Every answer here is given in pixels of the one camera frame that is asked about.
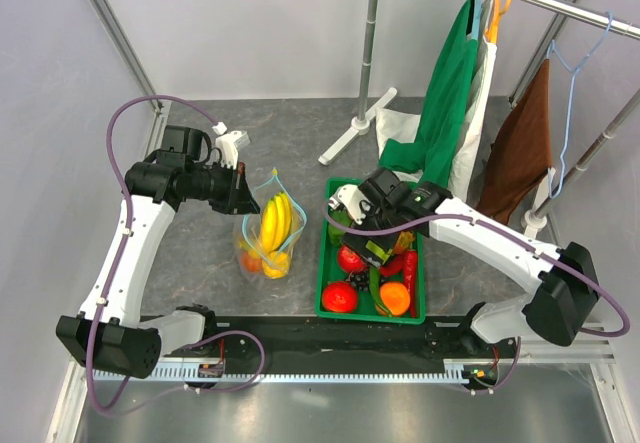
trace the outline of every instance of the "brown cloth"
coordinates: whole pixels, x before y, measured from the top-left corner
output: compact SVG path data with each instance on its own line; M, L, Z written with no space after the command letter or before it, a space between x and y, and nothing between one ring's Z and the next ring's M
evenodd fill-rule
M553 164L549 134L549 60L544 60L491 149L476 209L506 225Z

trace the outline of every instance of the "white cloth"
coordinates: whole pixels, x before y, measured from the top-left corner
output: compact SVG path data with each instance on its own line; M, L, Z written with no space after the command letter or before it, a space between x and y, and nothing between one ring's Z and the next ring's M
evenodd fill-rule
M467 112L460 128L460 137L456 154L453 157L448 188L454 196L462 201L467 199L467 191L473 173L473 166L478 154L484 112L489 98L491 77L496 61L497 46L489 43L484 35L491 24L494 0L486 0L482 5L480 16L480 36L478 37L478 56L474 68ZM418 133L420 115L410 115L384 108L376 109L376 136L378 140L378 156L382 155L387 140L390 138L399 143L412 143ZM422 173L408 175L396 172L401 180L418 181Z

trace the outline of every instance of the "green plastic tray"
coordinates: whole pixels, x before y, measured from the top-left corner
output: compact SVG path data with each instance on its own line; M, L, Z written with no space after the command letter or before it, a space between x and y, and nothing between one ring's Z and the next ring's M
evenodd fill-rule
M360 184L360 180L349 178L330 178L327 181L327 189L325 199L329 199L335 191L342 185ZM322 318L332 318L338 320L358 320L358 321L376 321L383 323L399 323L406 325L419 325L424 322L426 316L426 298L424 290L424 268L422 263L422 238L418 235L416 241L412 244L412 249L418 252L418 277L416 279L416 298L417 298L417 318L411 318L409 312L402 316L388 317L382 316L375 309L373 298L368 292L358 292L358 306L351 313L334 313L326 311L322 306L322 291L327 285L334 281L343 281L347 274L338 266L338 250L339 248L331 245L327 229L329 223L323 220L322 224L322 240L320 242L320 266L318 268L318 283L316 287L316 314ZM402 273L395 275L393 280L402 281Z

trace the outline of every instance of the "green vegetable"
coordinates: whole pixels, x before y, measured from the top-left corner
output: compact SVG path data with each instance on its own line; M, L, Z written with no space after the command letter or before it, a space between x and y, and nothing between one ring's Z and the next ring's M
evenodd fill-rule
M329 213L329 215L341 225L349 226L351 224L351 218L349 217L349 213L347 213L347 210L332 211ZM331 242L331 244L333 246L340 246L340 240L342 238L342 235L344 235L344 231L339 230L335 226L331 226L331 224L329 224L329 228L327 231L329 233L329 241Z
M373 266L369 268L369 293L371 293L371 297L376 306L382 310L386 316L390 316L391 312L382 302L382 298L380 298L380 271Z

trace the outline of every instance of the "red tomato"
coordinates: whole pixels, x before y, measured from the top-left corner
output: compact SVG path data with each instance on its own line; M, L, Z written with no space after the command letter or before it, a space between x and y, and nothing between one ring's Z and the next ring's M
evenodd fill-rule
M257 273L262 271L262 260L252 257L248 251L245 251L242 253L242 266L250 273Z
M335 281L322 292L322 306L334 313L350 313L358 306L358 292L345 281Z
M338 265L347 273L360 273L367 269L367 264L362 258L344 245L338 250Z

